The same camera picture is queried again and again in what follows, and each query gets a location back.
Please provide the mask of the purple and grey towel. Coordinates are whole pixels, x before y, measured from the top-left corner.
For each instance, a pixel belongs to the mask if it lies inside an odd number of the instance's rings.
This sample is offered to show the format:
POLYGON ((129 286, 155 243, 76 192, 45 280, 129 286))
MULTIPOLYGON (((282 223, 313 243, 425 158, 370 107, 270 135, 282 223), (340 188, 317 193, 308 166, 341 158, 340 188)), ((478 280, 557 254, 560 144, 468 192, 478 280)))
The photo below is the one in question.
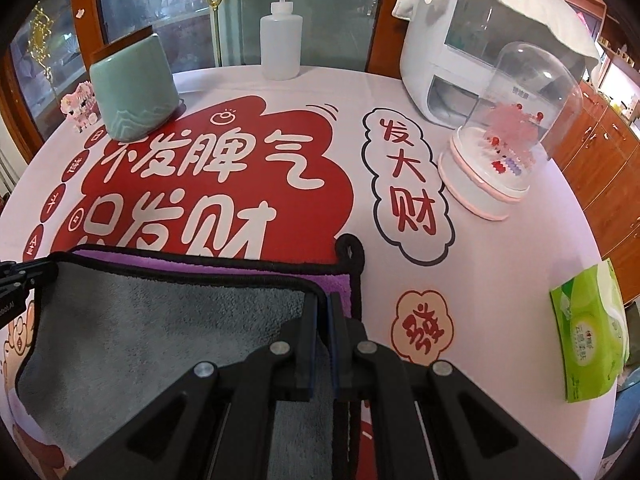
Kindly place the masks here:
POLYGON ((364 251, 344 234, 334 263, 174 257, 80 246, 55 252, 53 281, 35 297, 32 348, 16 374, 27 416, 84 460, 199 362, 244 361, 317 298, 314 392, 276 407, 264 479, 332 476, 334 389, 329 296, 360 320, 364 251))

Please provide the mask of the pink block figurine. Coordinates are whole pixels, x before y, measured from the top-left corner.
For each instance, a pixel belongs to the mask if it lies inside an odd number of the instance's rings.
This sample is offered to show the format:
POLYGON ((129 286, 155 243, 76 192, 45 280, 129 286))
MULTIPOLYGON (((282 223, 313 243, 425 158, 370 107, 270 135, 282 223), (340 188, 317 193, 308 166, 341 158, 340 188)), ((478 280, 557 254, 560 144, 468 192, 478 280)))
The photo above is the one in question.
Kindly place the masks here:
POLYGON ((90 81, 78 84, 76 90, 62 97, 61 113, 72 122, 73 130, 82 133, 101 118, 96 94, 90 81))

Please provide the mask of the green tissue pack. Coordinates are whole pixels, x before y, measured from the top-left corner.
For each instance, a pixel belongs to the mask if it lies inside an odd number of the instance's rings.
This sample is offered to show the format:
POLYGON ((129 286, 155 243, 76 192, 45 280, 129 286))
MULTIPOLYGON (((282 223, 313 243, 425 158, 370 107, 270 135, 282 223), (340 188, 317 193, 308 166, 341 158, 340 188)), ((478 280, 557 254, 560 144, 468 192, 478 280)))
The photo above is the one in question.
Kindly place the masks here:
POLYGON ((550 292, 562 351, 565 399, 576 403, 608 393, 629 358, 622 293, 606 259, 550 292))

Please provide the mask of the teal ceramic jar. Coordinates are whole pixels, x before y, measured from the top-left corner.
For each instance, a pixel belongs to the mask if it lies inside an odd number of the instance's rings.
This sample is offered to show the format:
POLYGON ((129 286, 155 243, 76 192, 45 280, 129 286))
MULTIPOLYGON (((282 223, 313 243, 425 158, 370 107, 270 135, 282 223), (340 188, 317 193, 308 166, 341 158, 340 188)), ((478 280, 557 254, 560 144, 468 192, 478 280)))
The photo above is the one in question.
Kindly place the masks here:
POLYGON ((89 77, 106 132, 118 142, 143 139, 180 105, 160 36, 150 26, 93 52, 89 77))

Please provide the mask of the printed cartoon tablecloth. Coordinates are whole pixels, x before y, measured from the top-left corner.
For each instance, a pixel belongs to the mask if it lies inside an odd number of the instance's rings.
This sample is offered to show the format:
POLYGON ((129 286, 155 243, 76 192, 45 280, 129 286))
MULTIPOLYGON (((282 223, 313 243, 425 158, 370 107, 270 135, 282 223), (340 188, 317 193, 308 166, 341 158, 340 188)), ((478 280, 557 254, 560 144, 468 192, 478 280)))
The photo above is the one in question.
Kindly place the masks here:
POLYGON ((179 255, 329 263, 344 233, 363 244, 363 321, 409 361, 402 323, 436 299, 453 362, 579 477, 596 476, 615 396, 565 399, 550 292, 601 259, 570 186, 548 162, 509 218, 464 209, 435 167, 445 128, 400 81, 254 66, 175 76, 186 111, 148 140, 62 125, 1 216, 1 255, 22 261, 82 243, 179 255))

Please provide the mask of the wooden cabinet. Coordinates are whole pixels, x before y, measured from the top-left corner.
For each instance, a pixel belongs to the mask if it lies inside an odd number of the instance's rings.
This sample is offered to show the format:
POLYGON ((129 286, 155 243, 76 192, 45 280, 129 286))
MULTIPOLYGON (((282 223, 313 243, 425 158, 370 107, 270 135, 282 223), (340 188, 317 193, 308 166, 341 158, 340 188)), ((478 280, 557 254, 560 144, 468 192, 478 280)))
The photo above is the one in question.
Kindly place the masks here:
POLYGON ((639 49, 603 0, 565 0, 600 54, 582 112, 553 156, 582 207, 625 302, 639 298, 639 49))

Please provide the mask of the glass dome pink ornament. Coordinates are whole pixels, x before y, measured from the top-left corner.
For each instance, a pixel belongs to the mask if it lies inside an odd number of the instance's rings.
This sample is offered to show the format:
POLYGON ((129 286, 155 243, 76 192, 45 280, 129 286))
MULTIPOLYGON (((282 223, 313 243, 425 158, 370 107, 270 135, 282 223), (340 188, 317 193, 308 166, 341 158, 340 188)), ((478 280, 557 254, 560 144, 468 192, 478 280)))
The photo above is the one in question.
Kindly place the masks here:
POLYGON ((582 114, 582 90, 553 54, 507 44, 465 123, 438 160, 448 192, 489 221, 509 217, 582 114))

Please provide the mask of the white squeeze wash bottle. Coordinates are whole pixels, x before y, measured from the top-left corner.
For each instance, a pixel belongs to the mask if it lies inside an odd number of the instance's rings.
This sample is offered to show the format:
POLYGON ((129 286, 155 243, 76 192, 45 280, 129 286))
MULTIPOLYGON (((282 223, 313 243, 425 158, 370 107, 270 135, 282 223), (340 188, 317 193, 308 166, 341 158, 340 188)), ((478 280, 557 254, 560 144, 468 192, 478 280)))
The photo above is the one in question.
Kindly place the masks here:
POLYGON ((260 19, 260 65, 266 79, 289 80, 299 74, 303 17, 293 9, 291 0, 276 0, 260 19))

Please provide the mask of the white water dispenser appliance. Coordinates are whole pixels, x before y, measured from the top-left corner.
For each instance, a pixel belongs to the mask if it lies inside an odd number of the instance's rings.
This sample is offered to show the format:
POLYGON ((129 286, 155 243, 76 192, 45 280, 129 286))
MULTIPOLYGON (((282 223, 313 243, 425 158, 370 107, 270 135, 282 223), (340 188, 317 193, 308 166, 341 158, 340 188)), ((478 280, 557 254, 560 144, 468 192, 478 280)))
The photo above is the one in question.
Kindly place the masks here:
POLYGON ((575 79, 588 68, 585 58, 556 40, 544 26, 519 16, 496 0, 420 3, 408 21, 400 74, 422 115, 449 128, 461 126, 488 85, 498 56, 514 41, 553 54, 575 79))

